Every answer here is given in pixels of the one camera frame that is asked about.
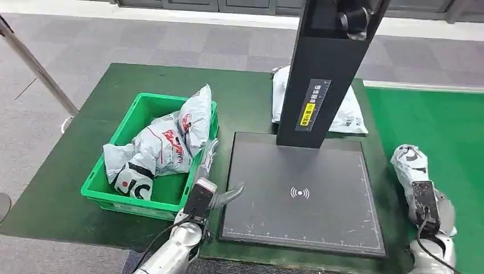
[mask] white plastic bag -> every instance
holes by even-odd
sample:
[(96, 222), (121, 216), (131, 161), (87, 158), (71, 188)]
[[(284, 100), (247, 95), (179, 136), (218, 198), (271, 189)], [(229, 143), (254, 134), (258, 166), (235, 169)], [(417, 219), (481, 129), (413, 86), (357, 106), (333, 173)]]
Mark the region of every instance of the white plastic bag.
[[(427, 156), (411, 144), (402, 144), (393, 152), (390, 162), (395, 169), (398, 181), (404, 188), (405, 198), (409, 206), (409, 219), (417, 221), (415, 201), (413, 196), (412, 182), (429, 180), (429, 163)], [(442, 195), (437, 188), (435, 192)], [(450, 236), (457, 234), (457, 229), (453, 227)]]
[[(289, 79), (290, 66), (274, 69), (272, 78), (272, 122), (278, 123), (283, 111), (284, 96)], [(329, 131), (367, 134), (360, 105), (351, 86), (341, 103)]]
[(181, 107), (178, 125), (193, 157), (208, 141), (212, 118), (212, 90), (207, 84)]
[(146, 151), (155, 158), (155, 176), (190, 171), (192, 156), (178, 130), (178, 114), (177, 111), (153, 120), (134, 139), (137, 151)]
[(105, 144), (103, 150), (109, 184), (123, 195), (150, 200), (155, 162), (136, 154), (133, 144)]
[(155, 176), (188, 173), (192, 156), (177, 125), (178, 112), (157, 118), (126, 146), (104, 145), (108, 182), (119, 193), (150, 200)]

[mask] green mat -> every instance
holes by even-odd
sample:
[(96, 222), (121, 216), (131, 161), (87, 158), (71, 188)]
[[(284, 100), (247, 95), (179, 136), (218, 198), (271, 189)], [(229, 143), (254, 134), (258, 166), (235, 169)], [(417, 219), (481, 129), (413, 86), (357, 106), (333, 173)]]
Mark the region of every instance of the green mat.
[(395, 147), (407, 143), (428, 156), (430, 179), (455, 206), (457, 267), (463, 273), (481, 273), (484, 95), (366, 90), (385, 155), (390, 159)]

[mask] red logo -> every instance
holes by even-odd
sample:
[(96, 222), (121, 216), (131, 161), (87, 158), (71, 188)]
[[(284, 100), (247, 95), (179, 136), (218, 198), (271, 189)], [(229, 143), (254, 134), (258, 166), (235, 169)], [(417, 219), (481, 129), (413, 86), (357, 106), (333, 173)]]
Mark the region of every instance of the red logo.
[(183, 131), (188, 133), (188, 129), (192, 126), (192, 115), (189, 113), (185, 115), (185, 117), (181, 120), (181, 126), (183, 127)]
[(168, 142), (175, 148), (175, 152), (178, 154), (178, 163), (183, 162), (183, 149), (180, 144), (180, 139), (176, 136), (174, 130), (167, 130), (163, 133)]

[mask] yellow label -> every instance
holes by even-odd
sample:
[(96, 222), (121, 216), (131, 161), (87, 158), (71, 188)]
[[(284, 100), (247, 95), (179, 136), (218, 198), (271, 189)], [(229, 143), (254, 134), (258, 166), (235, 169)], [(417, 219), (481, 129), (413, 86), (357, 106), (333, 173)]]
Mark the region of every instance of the yellow label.
[(309, 125), (309, 120), (311, 120), (311, 115), (313, 115), (313, 110), (316, 104), (314, 103), (307, 103), (306, 108), (304, 109), (304, 113), (302, 114), (301, 118), (301, 126)]

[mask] black vertical post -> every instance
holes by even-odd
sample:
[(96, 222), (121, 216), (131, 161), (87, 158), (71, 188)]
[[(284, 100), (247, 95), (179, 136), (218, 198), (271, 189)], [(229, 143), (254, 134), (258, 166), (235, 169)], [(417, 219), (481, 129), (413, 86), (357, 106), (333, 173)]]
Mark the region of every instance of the black vertical post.
[(351, 27), (357, 25), (362, 16), (364, 19), (365, 13), (356, 10), (360, 15), (355, 17), (348, 13), (351, 24), (350, 30), (347, 30), (341, 26), (341, 7), (348, 6), (344, 5), (346, 3), (358, 7), (360, 2), (306, 0), (297, 32), (277, 145), (321, 147), (389, 3), (383, 0), (376, 4), (376, 8), (368, 6), (366, 37), (350, 38)]

